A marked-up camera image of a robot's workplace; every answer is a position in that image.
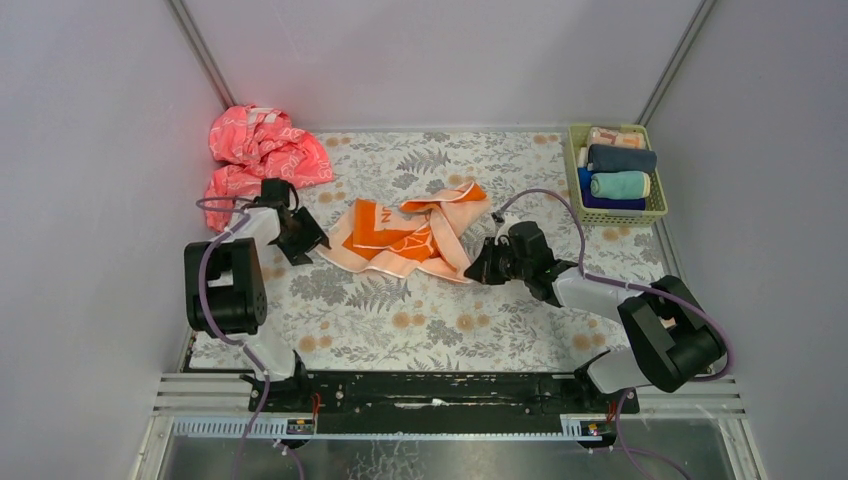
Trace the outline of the yellow and teal towel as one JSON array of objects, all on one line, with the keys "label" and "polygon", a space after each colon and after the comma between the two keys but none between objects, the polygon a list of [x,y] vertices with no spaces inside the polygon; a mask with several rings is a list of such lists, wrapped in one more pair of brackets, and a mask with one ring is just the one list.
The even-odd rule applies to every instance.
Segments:
[{"label": "yellow and teal towel", "polygon": [[651,179],[645,172],[595,173],[592,176],[591,194],[595,197],[633,200],[646,198],[650,193]]}]

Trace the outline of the orange and cream towel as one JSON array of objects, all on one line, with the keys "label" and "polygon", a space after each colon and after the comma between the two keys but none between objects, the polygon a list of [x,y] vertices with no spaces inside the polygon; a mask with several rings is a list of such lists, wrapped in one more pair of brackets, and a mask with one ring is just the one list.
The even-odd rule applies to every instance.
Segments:
[{"label": "orange and cream towel", "polygon": [[467,283],[464,271],[471,260],[460,237],[490,208],[490,198],[474,181],[395,209],[357,199],[331,227],[329,245],[317,252],[351,273],[371,270],[406,278],[419,270]]}]

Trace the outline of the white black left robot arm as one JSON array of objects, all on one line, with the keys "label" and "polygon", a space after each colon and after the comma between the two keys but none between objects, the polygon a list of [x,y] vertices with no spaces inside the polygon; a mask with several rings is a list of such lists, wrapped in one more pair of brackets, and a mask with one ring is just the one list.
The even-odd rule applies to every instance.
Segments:
[{"label": "white black left robot arm", "polygon": [[290,182],[264,179],[251,198],[207,197],[196,202],[207,213],[229,213],[224,230],[184,248],[186,316],[196,332],[241,349],[258,380],[295,376],[298,355],[272,345],[262,331],[270,300],[261,259],[280,253],[292,266],[313,262],[309,254],[329,245],[328,235],[300,202]]}]

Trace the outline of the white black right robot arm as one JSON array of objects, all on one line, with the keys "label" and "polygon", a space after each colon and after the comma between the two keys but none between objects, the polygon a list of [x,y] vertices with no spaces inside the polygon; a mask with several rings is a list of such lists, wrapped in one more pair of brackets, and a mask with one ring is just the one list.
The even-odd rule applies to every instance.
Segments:
[{"label": "white black right robot arm", "polygon": [[531,221],[486,238],[464,275],[484,285],[521,281],[541,302],[618,321],[628,348],[601,354],[574,373],[593,393],[645,385],[673,393],[728,351],[679,278],[667,275],[643,286],[583,273],[577,263],[556,258]]}]

